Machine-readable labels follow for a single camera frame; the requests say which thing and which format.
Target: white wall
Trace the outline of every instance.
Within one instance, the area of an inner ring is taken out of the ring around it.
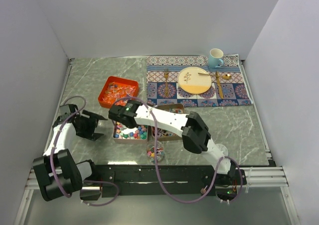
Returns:
[[[36,0],[0,0],[0,224],[13,224],[68,60]]]
[[[69,58],[247,57],[278,0],[38,0]]]
[[[245,62],[302,224],[319,221],[319,0],[279,0]]]

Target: yellow and cream plate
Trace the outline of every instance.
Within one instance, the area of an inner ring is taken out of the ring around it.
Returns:
[[[191,94],[201,94],[211,87],[211,77],[198,73],[209,74],[199,67],[187,67],[179,72],[177,77],[178,85]]]

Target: mug handle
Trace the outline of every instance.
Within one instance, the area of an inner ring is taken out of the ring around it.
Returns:
[[[223,59],[219,59],[219,61],[220,61],[220,65],[218,65],[218,66],[216,66],[216,67],[222,67],[222,66],[224,66],[224,60]]]

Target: red tray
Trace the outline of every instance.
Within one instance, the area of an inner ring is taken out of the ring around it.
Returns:
[[[109,85],[111,83],[115,83],[117,85],[126,85],[126,86],[132,86],[135,87],[135,90],[131,92],[131,96],[136,97],[139,93],[139,83],[137,81],[133,81],[133,80],[129,80],[129,79],[125,79],[125,78],[121,78],[121,77],[114,77],[114,76],[110,76],[108,77],[103,89],[101,90],[101,93],[98,97],[98,101],[100,103],[101,107],[104,108],[111,108],[113,103],[108,103],[104,100],[104,95],[106,94],[105,91],[107,91],[109,89]]]

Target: orange tray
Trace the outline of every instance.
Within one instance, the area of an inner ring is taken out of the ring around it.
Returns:
[[[134,90],[130,92],[132,97],[136,97],[139,93],[139,83],[137,81],[133,81],[133,80],[129,80],[129,79],[125,79],[125,78],[121,78],[121,77],[114,77],[114,76],[110,76],[108,77],[103,89],[101,90],[101,93],[98,97],[98,101],[100,103],[101,107],[104,108],[111,108],[113,103],[108,103],[105,101],[105,95],[106,95],[106,91],[108,91],[110,89],[110,85],[117,85],[119,87],[121,86],[131,86],[134,87]],[[126,97],[127,95],[118,95],[115,99],[119,99],[122,97]]]

